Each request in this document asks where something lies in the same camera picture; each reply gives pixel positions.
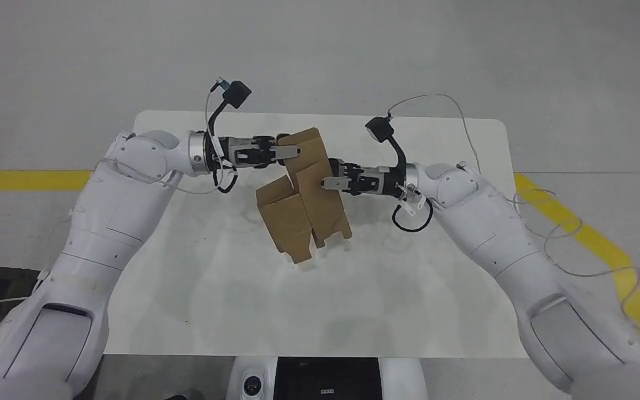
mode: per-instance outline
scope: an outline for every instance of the brown cardboard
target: brown cardboard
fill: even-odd
[[[302,197],[289,178],[283,176],[256,190],[258,210],[280,253],[288,253],[298,264],[311,258],[311,224]]]
[[[345,239],[352,233],[340,193],[324,190],[320,185],[323,178],[331,176],[320,132],[307,129],[281,138],[278,144],[300,148],[298,157],[284,162],[293,186],[283,176],[258,189],[256,198],[276,248],[287,252],[297,264],[311,258],[310,234],[321,248],[336,232],[342,232]]]

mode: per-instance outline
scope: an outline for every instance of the yellow tape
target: yellow tape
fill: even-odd
[[[91,171],[0,171],[0,190],[82,190]]]
[[[561,225],[566,232],[574,231],[579,224],[578,217],[551,194],[540,191],[539,187],[523,174],[515,174],[516,189],[521,200],[531,204],[554,224]],[[574,236],[578,243],[600,258],[611,270],[632,266],[631,257],[615,243],[588,224],[583,224]],[[636,284],[636,273],[632,269],[611,274],[620,301],[627,297]],[[640,294],[634,293],[625,305],[627,315],[640,323]]]

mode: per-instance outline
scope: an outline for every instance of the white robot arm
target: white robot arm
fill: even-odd
[[[76,395],[89,382],[122,270],[153,233],[183,174],[208,173],[202,139],[192,133],[183,143],[162,131],[117,136],[71,210],[69,236],[48,276],[0,324],[2,398]],[[136,173],[168,176],[167,184],[145,183],[131,177]]]
[[[396,167],[333,159],[333,176],[322,186],[407,203],[428,199],[457,247],[511,300],[522,345],[549,382],[577,400],[638,398],[640,382],[626,379],[640,376],[640,345],[630,324],[621,315],[599,312],[596,304],[587,306],[588,299],[533,244],[511,203],[480,174],[463,163],[407,164],[390,120],[376,117],[366,128],[377,141],[391,143]]]

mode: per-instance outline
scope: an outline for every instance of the gray floor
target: gray floor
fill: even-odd
[[[379,115],[437,91],[503,121],[514,168],[636,257],[639,17],[632,0],[5,0],[0,168],[92,168],[138,112],[202,109],[217,75],[253,89],[249,112]],[[398,111],[456,116],[439,100]],[[75,197],[0,192],[0,265],[41,266]],[[604,268],[574,244],[553,250],[567,268]],[[606,279],[585,285],[615,302]],[[204,367],[217,365],[107,361],[98,397],[109,399],[183,389],[170,365],[207,387]],[[559,398],[527,360],[426,363],[434,399]]]

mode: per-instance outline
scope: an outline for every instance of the white tabletop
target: white tabletop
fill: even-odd
[[[368,119],[224,113],[216,133],[250,137],[317,127],[331,157],[395,165],[390,146],[365,132]],[[467,123],[484,175],[512,194],[504,125]],[[145,111],[134,132],[183,135],[203,126],[202,112]],[[409,161],[473,163],[459,119],[395,118],[393,126]],[[255,206],[256,188],[284,173],[279,166],[243,169],[228,195],[174,195],[113,294],[107,353],[525,357],[498,285],[436,221],[418,234],[396,229],[393,199],[343,195],[353,238],[330,240],[300,267],[287,261]],[[212,187],[210,177],[181,185]]]

